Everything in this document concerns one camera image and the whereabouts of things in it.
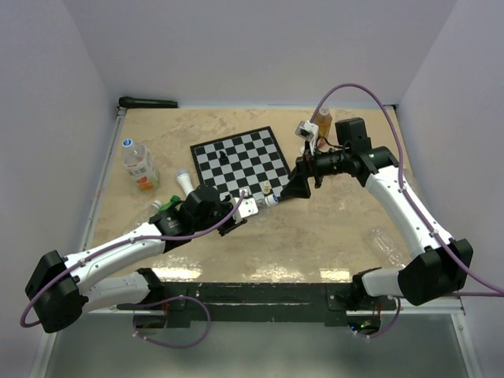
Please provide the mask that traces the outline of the blue pocari sweat cap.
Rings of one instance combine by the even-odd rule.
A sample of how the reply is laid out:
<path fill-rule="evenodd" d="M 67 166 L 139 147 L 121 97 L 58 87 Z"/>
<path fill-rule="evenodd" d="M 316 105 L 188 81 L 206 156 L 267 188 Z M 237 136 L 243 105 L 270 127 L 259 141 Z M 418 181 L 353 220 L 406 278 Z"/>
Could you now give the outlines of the blue pocari sweat cap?
<path fill-rule="evenodd" d="M 266 208 L 271 208 L 279 204 L 279 199 L 275 194 L 270 194 L 264 197 L 264 204 Z"/>

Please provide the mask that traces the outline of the amber drink bottle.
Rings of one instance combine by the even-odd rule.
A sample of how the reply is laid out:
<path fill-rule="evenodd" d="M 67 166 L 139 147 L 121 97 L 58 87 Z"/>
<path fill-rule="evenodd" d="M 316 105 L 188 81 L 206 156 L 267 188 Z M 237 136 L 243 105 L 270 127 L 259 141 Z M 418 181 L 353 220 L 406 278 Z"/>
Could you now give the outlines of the amber drink bottle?
<path fill-rule="evenodd" d="M 317 113 L 312 116 L 310 122 L 318 126 L 317 147 L 321 148 L 327 142 L 332 125 L 330 109 L 327 106 L 322 106 Z"/>

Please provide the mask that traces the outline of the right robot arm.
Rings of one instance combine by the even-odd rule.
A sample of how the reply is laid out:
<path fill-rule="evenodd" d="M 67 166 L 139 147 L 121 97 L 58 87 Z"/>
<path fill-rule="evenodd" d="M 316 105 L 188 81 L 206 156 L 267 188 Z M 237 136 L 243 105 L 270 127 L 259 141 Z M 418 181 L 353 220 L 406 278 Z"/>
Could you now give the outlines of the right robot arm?
<path fill-rule="evenodd" d="M 309 121 L 298 125 L 295 133 L 307 150 L 296 159 L 281 199 L 309 198 L 309 178 L 320 187 L 326 176 L 349 174 L 386 210 L 412 257 L 402 269 L 376 268 L 354 275 L 349 300 L 359 309 L 369 309 L 380 296 L 391 295 L 419 306 L 461 290 L 473 257 L 469 241 L 454 239 L 437 223 L 410 191 L 392 152 L 385 146 L 372 147 L 363 119 L 338 121 L 335 129 L 341 149 L 320 152 L 318 127 Z"/>

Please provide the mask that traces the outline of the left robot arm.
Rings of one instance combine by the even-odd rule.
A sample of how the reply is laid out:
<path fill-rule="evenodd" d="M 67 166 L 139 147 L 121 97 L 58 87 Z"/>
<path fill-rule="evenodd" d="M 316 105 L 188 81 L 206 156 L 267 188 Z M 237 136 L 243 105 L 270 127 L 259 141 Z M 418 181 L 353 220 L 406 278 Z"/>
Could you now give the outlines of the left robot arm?
<path fill-rule="evenodd" d="M 226 235 L 246 223 L 249 192 L 221 198 L 214 187 L 200 186 L 176 205 L 158 210 L 149 220 L 122 236 L 66 256 L 56 250 L 44 254 L 28 280 L 29 303 L 20 315 L 20 326 L 43 327 L 58 332 L 95 309 L 119 304 L 158 307 L 163 290 L 148 275 L 113 274 L 147 258 L 174 250 L 217 231 Z"/>

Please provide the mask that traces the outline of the green plastic bottle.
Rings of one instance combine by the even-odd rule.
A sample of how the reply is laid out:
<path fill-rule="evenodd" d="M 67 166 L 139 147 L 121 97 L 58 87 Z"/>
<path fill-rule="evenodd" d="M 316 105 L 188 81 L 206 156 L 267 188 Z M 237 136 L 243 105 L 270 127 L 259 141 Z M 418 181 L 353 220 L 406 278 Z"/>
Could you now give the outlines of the green plastic bottle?
<path fill-rule="evenodd" d="M 181 205 L 182 203 L 183 200 L 181 197 L 179 197 L 178 195 L 173 195 L 167 203 L 165 203 L 159 208 L 159 211 L 162 212 L 168 209 L 174 209 L 177 206 Z"/>

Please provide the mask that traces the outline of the white tube bottle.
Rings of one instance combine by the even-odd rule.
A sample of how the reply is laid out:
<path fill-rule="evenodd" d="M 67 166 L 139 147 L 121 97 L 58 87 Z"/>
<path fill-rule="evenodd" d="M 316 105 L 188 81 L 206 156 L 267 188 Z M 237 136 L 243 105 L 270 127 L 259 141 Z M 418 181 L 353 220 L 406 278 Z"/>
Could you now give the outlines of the white tube bottle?
<path fill-rule="evenodd" d="M 189 174 L 189 172 L 186 169 L 180 169 L 176 173 L 176 182 L 180 185 L 180 187 L 182 188 L 182 191 L 184 192 L 186 197 L 192 191 L 195 190 L 195 186 L 191 180 L 191 175 Z"/>

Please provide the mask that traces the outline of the clear crushed bottle right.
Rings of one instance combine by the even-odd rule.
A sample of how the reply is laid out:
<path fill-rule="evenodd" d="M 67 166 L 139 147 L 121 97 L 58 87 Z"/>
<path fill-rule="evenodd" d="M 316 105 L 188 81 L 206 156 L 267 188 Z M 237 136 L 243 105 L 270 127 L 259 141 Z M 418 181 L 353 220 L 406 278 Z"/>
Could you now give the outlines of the clear crushed bottle right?
<path fill-rule="evenodd" d="M 383 228 L 372 228 L 365 235 L 370 250 L 386 267 L 405 268 L 410 258 L 395 242 L 395 239 Z"/>

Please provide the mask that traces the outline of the blue cap tea bottle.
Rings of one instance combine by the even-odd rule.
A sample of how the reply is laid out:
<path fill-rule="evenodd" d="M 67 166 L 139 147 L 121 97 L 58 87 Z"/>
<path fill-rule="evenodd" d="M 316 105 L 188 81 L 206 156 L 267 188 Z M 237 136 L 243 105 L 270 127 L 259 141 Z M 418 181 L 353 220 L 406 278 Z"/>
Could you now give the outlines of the blue cap tea bottle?
<path fill-rule="evenodd" d="M 143 191 L 157 189 L 159 173 L 148 147 L 132 139 L 124 139 L 121 146 L 122 164 L 136 186 Z"/>

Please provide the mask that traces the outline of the white chess piece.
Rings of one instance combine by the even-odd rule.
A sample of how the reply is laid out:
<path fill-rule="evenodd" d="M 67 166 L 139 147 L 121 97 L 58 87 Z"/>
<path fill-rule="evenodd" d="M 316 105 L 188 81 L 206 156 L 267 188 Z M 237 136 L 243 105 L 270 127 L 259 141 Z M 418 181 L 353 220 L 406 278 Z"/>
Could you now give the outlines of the white chess piece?
<path fill-rule="evenodd" d="M 264 195 L 269 195 L 271 193 L 271 184 L 270 182 L 267 180 L 263 183 L 263 186 L 262 186 L 262 193 Z"/>

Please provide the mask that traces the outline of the black white chessboard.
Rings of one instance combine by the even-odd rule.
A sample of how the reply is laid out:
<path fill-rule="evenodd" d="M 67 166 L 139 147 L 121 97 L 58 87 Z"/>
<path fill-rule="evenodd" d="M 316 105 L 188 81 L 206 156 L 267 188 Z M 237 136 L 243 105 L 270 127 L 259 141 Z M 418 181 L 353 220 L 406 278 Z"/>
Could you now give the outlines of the black white chessboard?
<path fill-rule="evenodd" d="M 216 188 L 222 198 L 238 197 L 239 190 L 247 188 L 257 200 L 264 197 L 267 180 L 279 196 L 291 173 L 269 126 L 195 144 L 190 151 L 200 184 Z M 219 161 L 221 151 L 228 156 L 227 164 Z"/>

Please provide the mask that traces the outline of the black chess piece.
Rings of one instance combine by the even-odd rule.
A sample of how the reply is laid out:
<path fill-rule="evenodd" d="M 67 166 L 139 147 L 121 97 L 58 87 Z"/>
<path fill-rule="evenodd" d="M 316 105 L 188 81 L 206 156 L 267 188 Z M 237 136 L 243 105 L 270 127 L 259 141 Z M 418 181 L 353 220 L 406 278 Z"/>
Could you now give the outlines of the black chess piece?
<path fill-rule="evenodd" d="M 227 164 L 228 163 L 228 156 L 227 156 L 227 154 L 224 151 L 220 152 L 219 161 L 221 163 L 223 163 L 223 164 Z"/>

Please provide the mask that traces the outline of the black base frame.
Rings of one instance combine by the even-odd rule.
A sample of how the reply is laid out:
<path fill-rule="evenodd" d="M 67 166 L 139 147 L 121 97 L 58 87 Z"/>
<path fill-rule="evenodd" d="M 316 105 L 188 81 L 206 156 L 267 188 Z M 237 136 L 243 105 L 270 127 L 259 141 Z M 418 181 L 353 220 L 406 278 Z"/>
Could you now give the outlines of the black base frame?
<path fill-rule="evenodd" d="M 347 325 L 350 311 L 395 310 L 386 297 L 350 298 L 349 283 L 197 283 L 164 282 L 138 305 L 121 304 L 120 310 L 160 311 L 170 328 L 206 321 L 206 306 L 213 322 L 319 323 Z"/>

